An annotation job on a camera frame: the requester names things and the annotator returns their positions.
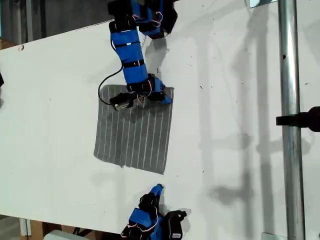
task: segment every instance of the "gray cloth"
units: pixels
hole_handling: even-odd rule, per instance
[[[173,100],[174,89],[166,94]],[[106,85],[101,97],[108,102],[124,85]],[[172,104],[134,101],[132,108],[115,111],[99,101],[94,156],[104,162],[163,174],[167,162]]]

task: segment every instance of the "black bracket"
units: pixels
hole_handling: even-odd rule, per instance
[[[4,79],[1,76],[1,72],[0,72],[0,87],[5,83]]]
[[[309,128],[313,132],[320,133],[320,106],[315,106],[308,112],[300,112],[289,116],[278,116],[276,118],[276,125]]]

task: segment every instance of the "blue robotic arm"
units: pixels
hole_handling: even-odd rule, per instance
[[[137,26],[140,32],[152,39],[163,38],[165,33],[171,33],[178,18],[174,9],[175,1],[115,0],[108,4],[109,14],[114,16],[109,24],[111,42],[121,60],[128,90],[110,99],[115,110],[132,107],[137,98],[171,103],[164,93],[166,86],[163,82],[147,72]]]
[[[159,201],[163,186],[157,184],[148,194],[140,198],[139,208],[135,208],[121,237],[127,240],[181,240],[181,221],[187,216],[185,211],[171,211],[163,216],[159,212]]]

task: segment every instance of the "silver pole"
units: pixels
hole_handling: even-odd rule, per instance
[[[296,0],[279,0],[282,115],[300,112]],[[301,129],[282,127],[285,204],[288,240],[305,240]]]

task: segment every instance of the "white table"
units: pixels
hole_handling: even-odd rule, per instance
[[[319,7],[298,1],[302,111],[320,104]],[[120,67],[108,23],[0,51],[0,214],[119,233],[161,183],[166,207],[189,213],[185,240],[286,235],[277,3],[182,0],[176,9],[164,61],[152,46],[145,58],[175,88],[164,175],[93,156],[97,87]],[[124,84],[123,74],[108,83]],[[302,137],[306,234],[315,240],[320,135]]]

